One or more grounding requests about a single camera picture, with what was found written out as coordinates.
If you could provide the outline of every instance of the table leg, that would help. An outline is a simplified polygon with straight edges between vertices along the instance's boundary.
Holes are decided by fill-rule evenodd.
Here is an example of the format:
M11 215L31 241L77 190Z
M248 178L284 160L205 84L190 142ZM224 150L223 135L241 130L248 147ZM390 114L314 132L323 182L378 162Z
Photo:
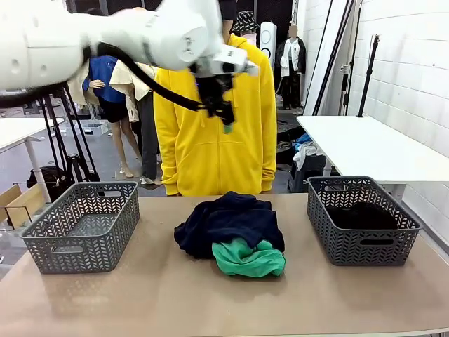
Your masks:
M330 174L332 172L332 164L330 163L330 160L326 158L326 165L323 169L323 177L330 177Z
M45 180L43 179L41 167L39 166L39 164L37 162L36 154L34 153L33 145L29 138L25 139L25 146L27 147L29 160L31 160L31 164L33 166L33 172L34 172L34 175L36 176L36 181L38 183L44 183ZM42 188L45 201L47 203L51 203L50 195L48 194L48 190L47 190L47 185L45 185L45 183L44 183L44 184L40 184L40 186Z
M406 186L405 184L394 184L385 185L384 187L398 203L401 203Z

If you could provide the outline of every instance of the beige table surface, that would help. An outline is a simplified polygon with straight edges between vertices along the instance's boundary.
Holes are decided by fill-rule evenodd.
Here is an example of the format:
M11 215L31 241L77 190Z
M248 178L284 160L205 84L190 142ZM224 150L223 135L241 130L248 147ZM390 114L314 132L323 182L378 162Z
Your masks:
M28 253L0 282L0 336L261 336L449 327L449 267L418 237L404 267L335 267L305 194L265 195L286 241L284 276L227 277L189 258L173 228L203 199L140 199L113 272L41 275Z

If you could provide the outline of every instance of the backpack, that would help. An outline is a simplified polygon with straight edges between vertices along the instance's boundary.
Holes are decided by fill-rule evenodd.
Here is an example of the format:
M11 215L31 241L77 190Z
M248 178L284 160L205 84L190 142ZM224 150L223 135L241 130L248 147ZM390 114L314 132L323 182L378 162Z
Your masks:
M41 167L41 170L43 179L46 182L50 199L52 202L55 202L62 193L68 190L72 183L67 176L67 172L62 170L61 168L59 168L59 174L55 166L43 166ZM36 185L36 183L36 176L34 175L33 170L31 170L31 174L29 175L29 179L27 180L27 187L31 188Z

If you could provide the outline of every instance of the black shorts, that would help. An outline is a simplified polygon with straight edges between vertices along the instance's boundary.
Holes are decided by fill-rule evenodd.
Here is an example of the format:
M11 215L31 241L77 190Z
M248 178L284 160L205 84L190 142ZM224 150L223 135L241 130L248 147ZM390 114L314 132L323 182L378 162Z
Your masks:
M122 103L113 103L103 100L101 97L98 97L98 101L109 123L116 123L128 117L128 109L124 101Z

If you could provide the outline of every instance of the black cable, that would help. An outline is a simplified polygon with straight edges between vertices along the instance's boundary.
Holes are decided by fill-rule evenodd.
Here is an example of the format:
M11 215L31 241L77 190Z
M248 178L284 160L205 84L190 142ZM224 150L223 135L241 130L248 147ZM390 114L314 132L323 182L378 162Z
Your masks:
M354 73L354 59L356 57L356 47L357 47L357 37L358 37L358 26L360 25L360 13L362 11L362 1L358 6L358 15L357 15L357 26L356 26L356 36L354 40L354 48L352 49L352 57L349 65L351 66L351 70L349 73L349 85L347 89L347 94L344 96L343 105L344 105L344 115L348 115L349 108L349 95L351 95L351 83L352 83L352 74Z
M192 111L198 111L204 108L202 103L178 95L177 93L174 93L168 90L167 88L164 88L159 83L155 82L155 80L153 80L142 69L140 69L140 67L134 63L134 60L120 48L117 48L116 46L113 46L111 44L105 44L104 42L100 42L98 44L98 55L99 56L108 55L118 58L121 62L125 64L126 67L129 68L130 71L134 73L135 76L137 76L140 79L140 81L148 85L155 93L164 97L166 100L169 100L177 105L180 105L181 107L185 107L186 109Z
M75 116L76 122L78 124L79 130L81 131L81 137L83 138L84 147L86 148L87 155L89 156L89 160L91 161L93 172L94 172L94 174L96 176L98 176L97 169L95 168L95 164L93 163L91 150L89 149L89 145L88 145L87 140L86 140L86 135L84 134L83 128L81 127L81 122L79 121L78 113L76 112L75 103L72 100L72 96L70 95L69 85L67 84L67 82L64 83L64 89L65 89L65 92L67 93L67 96L69 96L70 106L72 107L72 111L74 113L74 116Z
M340 21L340 26L338 28L337 38L335 39L335 43L332 49L332 53L329 57L328 67L326 68L326 73L324 74L323 82L321 83L320 92L318 94L318 98L316 99L315 108L313 115L316 116L318 114L321 101L323 100L324 91L326 90L326 86L329 80L330 73L332 72L333 64L335 62L335 59L337 57L337 52L340 47L340 42L342 40L344 29L346 28L346 24L349 19L349 14L351 13L352 6L354 5L355 0L351 0L350 4L349 1L346 2L346 5L344 6L344 12L342 16L342 20Z
M88 48L83 50L84 52L84 61L89 59L91 56L91 52ZM167 88L164 88L162 85L158 84L149 77L138 65L136 65L133 59L120 48L116 46L106 44L100 42L98 44L98 56L109 55L115 57L122 61L130 71L134 73L134 75L140 79L144 84L150 87L155 93L164 97L166 100L169 100L181 107L184 107L188 110L198 111L200 109L205 109L203 103L197 102L195 100L190 100L184 96L178 95ZM46 95L50 95L53 91L61 88L63 83L52 84L50 86L42 86L40 88L29 89L23 93L17 93L14 95L0 95L0 107L17 107L24 105L25 103L31 102L33 100L37 100L40 97L45 97Z
M320 56L321 45L323 44L323 39L324 39L324 33L326 33L326 27L328 26L328 20L329 20L330 10L331 10L331 8L332 8L332 2L333 2L333 0L330 0L329 10L328 10L328 15L326 16L326 22L324 23L323 34L321 35L320 46L318 47L318 55L316 56L316 61L315 61L315 66L314 66L314 71L313 71L312 74L311 74L310 83L312 83L312 81L314 80L316 64L318 63L318 58L319 58L319 56ZM309 98L309 91L307 91L306 103L304 104L304 106L306 106L306 104L307 104L307 98Z
M40 88L27 89L22 93L14 95L0 95L0 107L19 107L26 103L38 100L45 95L50 95L53 91L61 87L61 83L51 84L50 86L42 86Z

